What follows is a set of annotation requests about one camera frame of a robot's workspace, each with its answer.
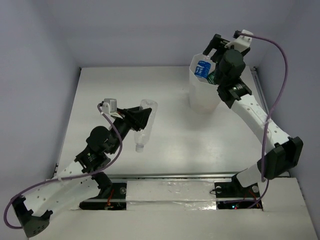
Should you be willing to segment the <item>clear bottle green label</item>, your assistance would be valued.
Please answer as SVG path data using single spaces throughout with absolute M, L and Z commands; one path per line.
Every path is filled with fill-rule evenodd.
M 217 85 L 217 83 L 215 81 L 215 72 L 214 71 L 212 71 L 211 73 L 209 73 L 207 75 L 206 80 L 211 85 Z

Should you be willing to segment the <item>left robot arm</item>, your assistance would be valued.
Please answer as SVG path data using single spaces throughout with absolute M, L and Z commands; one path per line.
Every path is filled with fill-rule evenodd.
M 53 217 L 90 197 L 109 197 L 113 183 L 104 172 L 120 157 L 130 131 L 150 132 L 157 108 L 139 105 L 118 108 L 103 101 L 97 109 L 110 124 L 93 128 L 84 149 L 54 177 L 36 183 L 16 194 L 8 203 L 20 223 L 17 227 L 33 238 L 43 232 Z

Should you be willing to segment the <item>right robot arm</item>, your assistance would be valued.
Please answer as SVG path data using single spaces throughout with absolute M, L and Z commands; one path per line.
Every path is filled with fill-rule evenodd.
M 261 142 L 261 159 L 251 167 L 235 174 L 230 182 L 218 182 L 213 189 L 218 198 L 242 198 L 258 183 L 270 181 L 297 166 L 303 141 L 291 137 L 271 119 L 272 110 L 265 112 L 250 88 L 241 79 L 245 69 L 244 56 L 250 51 L 255 36 L 251 32 L 235 31 L 234 41 L 215 34 L 204 55 L 215 50 L 211 61 L 214 70 L 207 76 L 217 86 L 221 101 L 236 113 Z

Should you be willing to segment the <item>clear bottle blue label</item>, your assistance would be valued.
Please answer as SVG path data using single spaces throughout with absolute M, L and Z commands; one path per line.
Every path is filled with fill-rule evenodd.
M 212 64 L 209 56 L 202 56 L 196 64 L 194 75 L 206 79 L 210 73 Z

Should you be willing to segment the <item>clear unlabelled plastic bottle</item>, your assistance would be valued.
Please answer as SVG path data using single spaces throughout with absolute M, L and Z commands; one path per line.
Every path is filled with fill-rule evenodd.
M 142 153 L 144 151 L 144 147 L 150 139 L 152 127 L 153 127 L 153 124 L 156 118 L 156 113 L 158 110 L 158 103 L 150 99 L 143 99 L 140 102 L 140 108 L 142 110 L 150 108 L 151 113 L 148 117 L 148 121 L 145 128 L 134 133 L 135 151 L 137 153 Z

